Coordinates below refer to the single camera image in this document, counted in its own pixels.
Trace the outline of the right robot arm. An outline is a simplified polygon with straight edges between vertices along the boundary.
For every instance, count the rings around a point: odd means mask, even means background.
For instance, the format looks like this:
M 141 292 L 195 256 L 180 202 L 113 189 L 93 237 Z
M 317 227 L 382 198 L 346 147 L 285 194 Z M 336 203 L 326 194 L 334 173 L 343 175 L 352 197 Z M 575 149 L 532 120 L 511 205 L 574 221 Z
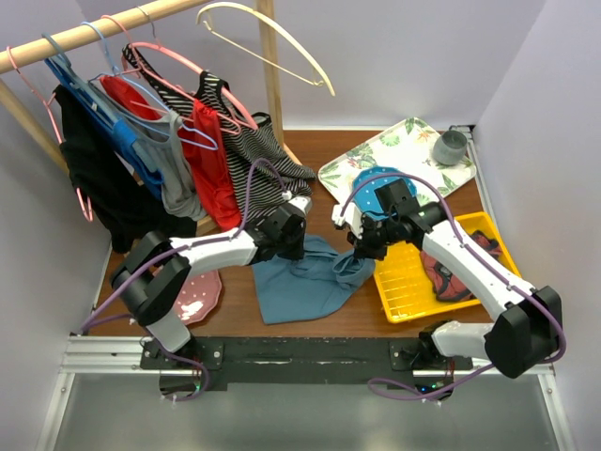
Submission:
M 480 247 L 460 226 L 444 199 L 420 205 L 405 176 L 376 190 L 380 218 L 367 216 L 352 197 L 336 207 L 332 220 L 347 227 L 357 257 L 383 259 L 401 241 L 433 257 L 480 301 L 489 323 L 447 321 L 422 333 L 421 363 L 441 368 L 451 357 L 487 359 L 511 379 L 566 352 L 562 301 L 551 287 L 536 288 Z

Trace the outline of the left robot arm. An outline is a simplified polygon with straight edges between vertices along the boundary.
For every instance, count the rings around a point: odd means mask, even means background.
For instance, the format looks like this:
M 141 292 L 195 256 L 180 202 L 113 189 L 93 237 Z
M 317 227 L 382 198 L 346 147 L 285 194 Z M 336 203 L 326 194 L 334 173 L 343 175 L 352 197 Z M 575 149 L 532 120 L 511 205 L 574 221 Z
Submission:
M 193 336 L 175 311 L 185 283 L 206 272 L 251 266 L 274 257 L 302 258 L 311 205 L 309 198 L 295 196 L 241 228 L 204 239 L 168 239 L 150 232 L 111 275 L 113 294 L 162 346 L 163 360 L 173 368 L 184 368 L 193 361 L 195 348 Z

